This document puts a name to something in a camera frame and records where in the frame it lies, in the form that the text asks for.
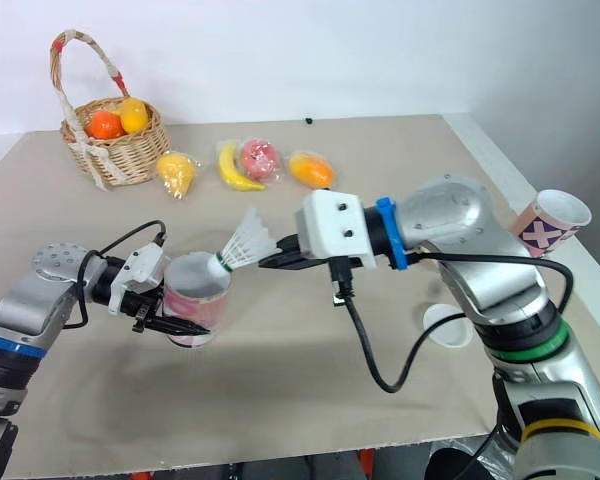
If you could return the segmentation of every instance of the badminton shuttlecock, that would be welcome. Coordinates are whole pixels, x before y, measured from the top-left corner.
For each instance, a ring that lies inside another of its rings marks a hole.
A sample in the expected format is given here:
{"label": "badminton shuttlecock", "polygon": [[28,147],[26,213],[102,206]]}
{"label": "badminton shuttlecock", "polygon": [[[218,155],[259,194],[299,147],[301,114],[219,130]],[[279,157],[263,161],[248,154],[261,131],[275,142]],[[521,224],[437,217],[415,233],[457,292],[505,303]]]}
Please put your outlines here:
{"label": "badminton shuttlecock", "polygon": [[211,275],[220,278],[236,268],[251,265],[279,251],[276,241],[262,224],[260,215],[250,207],[222,252],[211,257],[207,267]]}

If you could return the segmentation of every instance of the wicker basket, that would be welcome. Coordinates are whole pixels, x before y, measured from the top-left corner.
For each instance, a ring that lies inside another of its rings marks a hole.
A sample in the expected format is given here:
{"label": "wicker basket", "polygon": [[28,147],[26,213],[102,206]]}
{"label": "wicker basket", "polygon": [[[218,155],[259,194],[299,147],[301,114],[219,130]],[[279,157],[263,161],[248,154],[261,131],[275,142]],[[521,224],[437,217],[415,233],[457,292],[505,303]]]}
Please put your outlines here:
{"label": "wicker basket", "polygon": [[[64,46],[74,38],[89,45],[100,56],[122,97],[96,100],[73,109],[62,89],[60,55]],[[66,30],[56,37],[51,44],[51,80],[65,117],[60,129],[62,138],[80,170],[91,177],[98,188],[106,190],[109,186],[133,185],[155,175],[156,161],[169,150],[170,141],[160,114],[151,105],[145,103],[149,124],[139,132],[111,140],[91,138],[84,132],[84,127],[91,122],[92,113],[117,108],[129,96],[122,75],[89,35]]]}

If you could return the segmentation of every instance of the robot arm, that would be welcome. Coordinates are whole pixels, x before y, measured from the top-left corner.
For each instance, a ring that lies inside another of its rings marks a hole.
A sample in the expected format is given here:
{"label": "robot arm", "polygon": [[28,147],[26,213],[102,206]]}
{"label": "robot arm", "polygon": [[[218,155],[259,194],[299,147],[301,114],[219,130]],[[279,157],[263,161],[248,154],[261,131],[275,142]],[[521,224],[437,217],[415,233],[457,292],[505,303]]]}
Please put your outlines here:
{"label": "robot arm", "polygon": [[[406,251],[437,252],[443,281],[494,365],[498,421],[520,447],[516,478],[600,478],[600,385],[538,269],[450,261],[454,254],[529,256],[495,220],[484,187],[446,175],[397,206],[385,198],[366,209],[355,196],[316,191],[296,213],[296,224],[297,238],[281,240],[283,252],[260,266],[327,263],[336,304],[352,295],[351,268],[375,268],[375,255],[402,270]],[[569,476],[573,472],[585,476]]]}
{"label": "robot arm", "polygon": [[[0,301],[0,478],[11,455],[17,427],[3,417],[18,411],[27,384],[61,330],[77,300],[77,279],[86,249],[55,243],[40,249],[29,271]],[[90,256],[82,291],[87,302],[110,313],[135,318],[133,330],[171,335],[202,335],[192,322],[158,314],[166,257],[157,243],[136,250],[125,261]]]}

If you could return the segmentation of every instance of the orange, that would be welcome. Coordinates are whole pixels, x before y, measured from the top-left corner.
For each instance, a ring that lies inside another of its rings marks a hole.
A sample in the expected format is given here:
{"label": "orange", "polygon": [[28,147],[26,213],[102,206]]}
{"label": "orange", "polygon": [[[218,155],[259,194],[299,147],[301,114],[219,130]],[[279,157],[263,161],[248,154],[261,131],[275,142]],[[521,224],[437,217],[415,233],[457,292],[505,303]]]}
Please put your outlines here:
{"label": "orange", "polygon": [[319,155],[296,152],[289,160],[291,174],[311,188],[329,188],[335,176],[333,168]]}
{"label": "orange", "polygon": [[106,110],[98,110],[91,115],[91,123],[84,129],[87,135],[99,140],[110,140],[125,134],[120,117]]}

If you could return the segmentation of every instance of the yellow ring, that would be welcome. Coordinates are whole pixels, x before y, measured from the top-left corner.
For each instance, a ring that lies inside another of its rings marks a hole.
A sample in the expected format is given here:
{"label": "yellow ring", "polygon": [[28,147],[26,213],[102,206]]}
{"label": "yellow ring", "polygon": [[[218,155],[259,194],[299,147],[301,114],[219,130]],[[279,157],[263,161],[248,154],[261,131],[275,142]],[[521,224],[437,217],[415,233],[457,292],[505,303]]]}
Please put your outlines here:
{"label": "yellow ring", "polygon": [[538,420],[537,422],[533,422],[532,424],[528,425],[527,428],[524,429],[524,432],[522,432],[522,438],[520,442],[524,442],[538,430],[544,430],[546,428],[575,428],[578,430],[583,430],[589,435],[593,435],[600,440],[600,430],[593,425],[569,418],[547,418],[545,420]]}

